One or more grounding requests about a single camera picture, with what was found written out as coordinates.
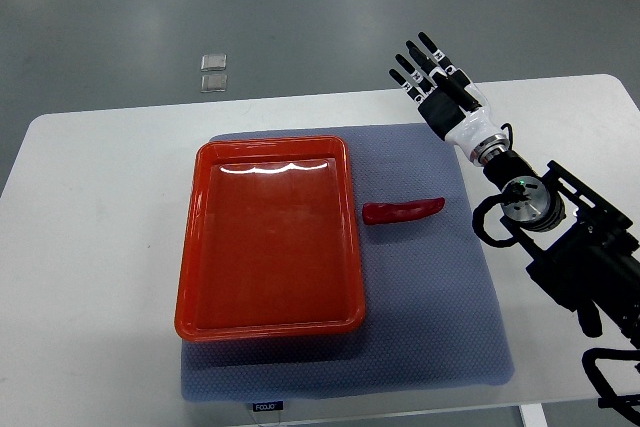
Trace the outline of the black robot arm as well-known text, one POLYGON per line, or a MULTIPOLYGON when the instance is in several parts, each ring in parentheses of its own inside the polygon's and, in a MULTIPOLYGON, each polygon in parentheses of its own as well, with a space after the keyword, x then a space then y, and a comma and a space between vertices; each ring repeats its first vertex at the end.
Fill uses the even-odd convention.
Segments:
POLYGON ((639 396, 619 394, 598 364, 639 361, 639 241, 631 220, 575 175, 551 161, 544 174, 512 148, 512 132, 476 141, 469 155, 497 193, 474 210, 474 233, 487 245, 518 245, 529 255, 529 277, 558 305, 576 314, 589 338, 610 319, 631 346, 590 348, 584 372, 598 404, 632 424, 639 422, 639 396))

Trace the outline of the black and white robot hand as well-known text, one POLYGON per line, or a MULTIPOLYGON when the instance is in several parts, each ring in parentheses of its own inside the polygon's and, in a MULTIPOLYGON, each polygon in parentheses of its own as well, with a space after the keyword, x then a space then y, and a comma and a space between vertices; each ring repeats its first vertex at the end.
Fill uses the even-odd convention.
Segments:
POLYGON ((510 135, 491 119, 490 104, 469 76, 424 32, 397 54, 390 77, 416 104, 423 120, 444 142, 484 165, 511 147, 510 135))

